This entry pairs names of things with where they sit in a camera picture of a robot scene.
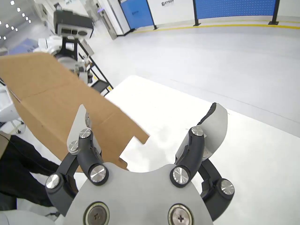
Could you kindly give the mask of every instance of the black metal post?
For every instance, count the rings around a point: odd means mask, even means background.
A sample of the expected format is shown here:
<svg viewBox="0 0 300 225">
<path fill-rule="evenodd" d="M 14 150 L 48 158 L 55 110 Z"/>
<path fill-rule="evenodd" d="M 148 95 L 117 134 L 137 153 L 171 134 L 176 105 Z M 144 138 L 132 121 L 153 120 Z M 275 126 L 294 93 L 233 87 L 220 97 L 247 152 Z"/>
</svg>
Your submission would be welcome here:
<svg viewBox="0 0 300 225">
<path fill-rule="evenodd" d="M 130 24 L 129 24 L 127 18 L 126 18 L 126 15 L 125 15 L 125 13 L 124 13 L 124 10 L 123 10 L 123 8 L 122 8 L 122 6 L 121 6 L 121 1 L 118 0 L 118 2 L 119 2 L 119 4 L 120 4 L 120 7 L 121 7 L 121 9 L 122 9 L 123 15 L 125 16 L 125 19 L 126 19 L 126 21 L 127 21 L 127 24 L 128 24 L 128 26 L 129 26 L 129 28 L 130 28 L 130 29 L 134 29 L 134 28 L 131 28 L 131 27 L 130 27 Z"/>
<path fill-rule="evenodd" d="M 86 49 L 82 46 L 82 44 L 80 43 L 80 41 L 78 41 L 78 44 L 80 45 L 81 49 L 84 51 L 84 53 L 88 56 L 89 53 L 86 51 Z M 104 79 L 106 80 L 106 82 L 110 85 L 110 87 L 113 89 L 113 86 L 111 85 L 111 83 L 108 81 L 108 79 L 106 79 L 105 75 L 102 73 L 102 71 L 99 69 L 98 65 L 95 63 L 95 61 L 92 59 L 91 56 L 89 56 L 89 59 L 91 59 L 92 63 L 94 64 L 94 66 L 96 67 L 96 69 L 100 72 L 100 74 L 104 77 Z"/>
<path fill-rule="evenodd" d="M 269 22 L 269 25 L 278 25 L 278 21 L 276 21 L 276 19 L 277 19 L 277 14 L 278 14 L 278 9 L 279 9 L 279 3 L 280 3 L 280 0 L 275 1 L 273 17 L 272 17 L 272 21 Z"/>
<path fill-rule="evenodd" d="M 194 16 L 195 16 L 195 25 L 194 26 L 199 26 L 201 23 L 199 23 L 198 17 L 197 17 L 196 0 L 193 0 L 193 5 L 194 5 Z"/>
<path fill-rule="evenodd" d="M 156 29 L 157 29 L 157 26 L 154 24 L 154 20 L 153 20 L 153 17 L 152 17 L 152 13 L 151 13 L 151 9 L 150 9 L 150 7 L 149 7 L 148 0 L 146 0 L 146 2 L 147 2 L 147 6 L 148 6 L 148 9 L 149 9 L 150 15 L 151 15 L 151 19 L 152 19 L 152 23 L 153 23 L 153 26 L 154 26 L 154 30 L 156 30 Z"/>
</svg>

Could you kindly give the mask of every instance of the black pants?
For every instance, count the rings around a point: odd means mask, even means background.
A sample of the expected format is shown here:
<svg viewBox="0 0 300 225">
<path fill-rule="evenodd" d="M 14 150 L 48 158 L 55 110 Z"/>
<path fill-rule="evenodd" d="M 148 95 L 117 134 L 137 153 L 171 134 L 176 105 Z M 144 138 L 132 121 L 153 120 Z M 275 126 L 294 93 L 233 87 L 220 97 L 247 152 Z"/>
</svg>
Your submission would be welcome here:
<svg viewBox="0 0 300 225">
<path fill-rule="evenodd" d="M 0 159 L 0 192 L 51 207 L 45 186 L 30 172 L 50 176 L 57 168 L 57 164 L 43 158 L 33 145 L 13 135 Z"/>
</svg>

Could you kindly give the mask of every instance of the cardboard box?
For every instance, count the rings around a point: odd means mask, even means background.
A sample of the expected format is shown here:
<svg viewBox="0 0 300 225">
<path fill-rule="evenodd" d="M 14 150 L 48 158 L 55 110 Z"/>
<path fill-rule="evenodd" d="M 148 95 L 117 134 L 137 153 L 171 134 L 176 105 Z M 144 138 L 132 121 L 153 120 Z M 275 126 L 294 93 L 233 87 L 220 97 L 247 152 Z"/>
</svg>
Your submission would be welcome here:
<svg viewBox="0 0 300 225">
<path fill-rule="evenodd" d="M 129 141 L 135 136 L 144 144 L 149 137 L 118 107 L 48 53 L 1 57 L 0 76 L 12 91 L 25 124 L 60 160 L 68 153 L 67 138 L 81 104 L 89 113 L 106 162 L 126 169 L 126 162 L 119 156 Z"/>
</svg>

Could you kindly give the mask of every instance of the metal screw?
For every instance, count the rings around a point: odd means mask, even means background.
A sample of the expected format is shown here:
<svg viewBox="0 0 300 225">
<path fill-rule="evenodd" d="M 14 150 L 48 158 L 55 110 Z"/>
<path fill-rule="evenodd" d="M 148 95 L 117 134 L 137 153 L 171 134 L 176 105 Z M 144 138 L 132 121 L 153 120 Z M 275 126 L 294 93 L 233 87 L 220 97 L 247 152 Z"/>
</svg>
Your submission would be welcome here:
<svg viewBox="0 0 300 225">
<path fill-rule="evenodd" d="M 46 187 L 48 189 L 53 189 L 59 184 L 59 176 L 57 174 L 52 174 L 46 180 Z"/>
<path fill-rule="evenodd" d="M 106 176 L 106 169 L 102 165 L 95 166 L 90 174 L 91 181 L 95 183 L 101 182 L 105 178 L 105 176 Z"/>
<path fill-rule="evenodd" d="M 80 138 L 87 138 L 89 135 L 91 135 L 91 130 L 90 130 L 90 129 L 83 129 L 83 130 L 79 133 L 79 137 L 80 137 Z"/>
<path fill-rule="evenodd" d="M 185 184 L 189 179 L 186 170 L 179 166 L 173 170 L 173 178 L 178 184 Z"/>
<path fill-rule="evenodd" d="M 182 204 L 173 205 L 168 213 L 169 225 L 193 225 L 190 210 Z"/>
<path fill-rule="evenodd" d="M 106 219 L 107 213 L 102 206 L 93 207 L 88 214 L 88 222 L 90 225 L 103 225 Z"/>
<path fill-rule="evenodd" d="M 85 212 L 86 225 L 107 225 L 109 221 L 109 209 L 102 202 L 90 205 Z"/>
<path fill-rule="evenodd" d="M 69 150 L 74 152 L 78 149 L 78 141 L 73 141 L 69 144 Z"/>
<path fill-rule="evenodd" d="M 224 179 L 221 181 L 221 190 L 226 195 L 232 195 L 234 193 L 234 186 L 229 180 Z"/>
<path fill-rule="evenodd" d="M 192 132 L 196 136 L 202 136 L 203 135 L 203 130 L 200 125 L 196 125 L 192 127 Z"/>
<path fill-rule="evenodd" d="M 172 213 L 172 222 L 174 225 L 189 225 L 190 218 L 188 213 L 182 208 L 176 208 Z"/>
</svg>

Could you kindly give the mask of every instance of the white table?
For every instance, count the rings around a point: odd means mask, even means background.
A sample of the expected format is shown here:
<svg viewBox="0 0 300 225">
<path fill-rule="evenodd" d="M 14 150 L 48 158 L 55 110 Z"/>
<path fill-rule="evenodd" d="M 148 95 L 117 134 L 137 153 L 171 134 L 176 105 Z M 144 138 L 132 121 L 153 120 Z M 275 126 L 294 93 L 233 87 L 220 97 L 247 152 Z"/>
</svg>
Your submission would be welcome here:
<svg viewBox="0 0 300 225">
<path fill-rule="evenodd" d="M 128 169 L 146 172 L 174 163 L 188 129 L 211 103 L 152 81 L 130 76 L 107 96 L 149 135 L 132 140 L 121 154 Z M 300 223 L 300 138 L 228 110 L 228 131 L 210 158 L 235 186 L 228 209 L 214 224 Z M 193 183 L 201 192 L 201 177 Z"/>
</svg>

